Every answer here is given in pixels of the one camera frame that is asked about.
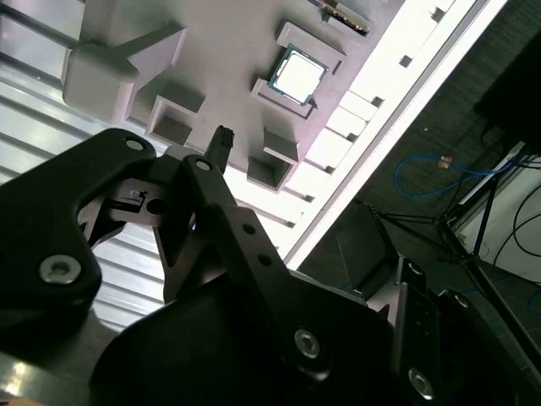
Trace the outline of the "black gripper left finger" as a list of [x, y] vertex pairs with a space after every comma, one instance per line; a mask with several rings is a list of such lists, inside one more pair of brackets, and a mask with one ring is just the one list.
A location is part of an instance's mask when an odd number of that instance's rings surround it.
[[108, 129], [5, 184], [1, 305], [22, 317], [3, 327], [52, 333], [79, 319], [102, 281], [92, 250], [128, 223], [154, 229], [163, 307], [227, 276], [276, 324], [276, 290], [292, 276], [223, 179], [233, 137], [219, 127], [205, 154], [178, 159]]

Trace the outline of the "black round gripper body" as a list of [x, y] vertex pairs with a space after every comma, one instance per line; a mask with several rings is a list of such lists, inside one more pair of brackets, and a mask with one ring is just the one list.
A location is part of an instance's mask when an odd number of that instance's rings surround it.
[[391, 327], [289, 277], [278, 322], [227, 276], [134, 323], [101, 356], [94, 405], [375, 405], [395, 399]]

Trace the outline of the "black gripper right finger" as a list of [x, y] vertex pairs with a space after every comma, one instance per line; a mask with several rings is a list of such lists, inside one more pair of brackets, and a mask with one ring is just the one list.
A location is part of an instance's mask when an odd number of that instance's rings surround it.
[[538, 405], [540, 389], [519, 370], [461, 294], [433, 294], [421, 269], [398, 262], [391, 367], [412, 405]]

